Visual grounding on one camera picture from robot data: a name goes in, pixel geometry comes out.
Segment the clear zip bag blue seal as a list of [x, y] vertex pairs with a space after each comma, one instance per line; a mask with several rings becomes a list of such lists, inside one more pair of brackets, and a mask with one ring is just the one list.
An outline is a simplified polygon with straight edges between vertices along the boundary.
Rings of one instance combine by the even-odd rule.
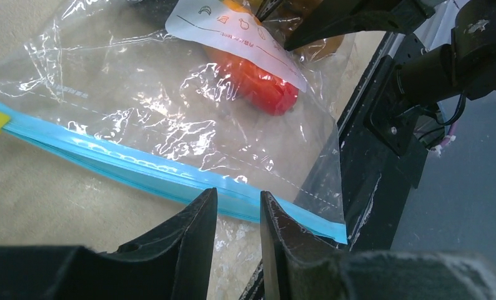
[[[66, 1], [0, 62], [1, 127], [139, 189], [188, 202], [219, 193], [219, 211], [257, 222], [269, 191], [307, 229], [346, 243], [340, 167], [328, 191], [303, 183], [337, 130], [355, 36], [318, 61], [282, 45], [221, 1]], [[238, 95], [203, 47], [248, 59], [299, 89], [271, 116]]]

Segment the red yellow fake peach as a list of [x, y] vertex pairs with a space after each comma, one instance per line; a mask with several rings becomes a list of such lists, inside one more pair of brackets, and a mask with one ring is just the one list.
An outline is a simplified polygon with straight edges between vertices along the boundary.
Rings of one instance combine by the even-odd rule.
[[203, 49], [217, 64], [222, 78], [228, 79], [234, 91], [257, 109], [271, 116], [281, 116], [296, 104], [299, 89], [291, 83], [243, 57], [209, 46]]

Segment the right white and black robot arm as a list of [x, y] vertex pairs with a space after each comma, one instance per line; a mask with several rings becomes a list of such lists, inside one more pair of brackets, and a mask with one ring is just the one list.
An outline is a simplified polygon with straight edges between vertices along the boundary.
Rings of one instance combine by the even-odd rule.
[[[434, 15], [437, 1], [263, 1], [260, 21], [274, 11], [299, 18], [284, 43], [288, 51], [324, 38], [361, 31], [386, 31], [411, 37]], [[374, 100], [365, 125], [399, 156], [405, 154], [421, 115], [436, 118], [432, 106], [459, 96], [453, 125], [468, 100], [496, 91], [496, 1], [469, 1], [458, 12], [451, 42], [397, 64], [382, 59], [385, 71], [373, 86]]]

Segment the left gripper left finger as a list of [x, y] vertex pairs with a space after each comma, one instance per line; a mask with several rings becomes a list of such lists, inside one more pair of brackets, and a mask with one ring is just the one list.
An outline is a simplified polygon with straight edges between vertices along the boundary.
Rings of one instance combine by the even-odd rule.
[[0, 299], [205, 299], [217, 191], [112, 253], [84, 246], [0, 246]]

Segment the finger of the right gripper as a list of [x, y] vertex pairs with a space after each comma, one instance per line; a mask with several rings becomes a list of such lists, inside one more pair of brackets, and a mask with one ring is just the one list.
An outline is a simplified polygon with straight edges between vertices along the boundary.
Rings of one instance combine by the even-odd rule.
[[267, 19], [281, 4], [283, 0], [262, 0], [255, 14], [259, 21]]
[[428, 1], [322, 1], [285, 39], [284, 49], [361, 31], [411, 34], [434, 13]]

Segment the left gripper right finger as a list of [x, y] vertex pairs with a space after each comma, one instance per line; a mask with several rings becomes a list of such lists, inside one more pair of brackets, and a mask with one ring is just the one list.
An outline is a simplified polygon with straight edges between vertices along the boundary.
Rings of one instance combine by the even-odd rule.
[[266, 299], [496, 299], [496, 274], [463, 252], [341, 251], [260, 194]]

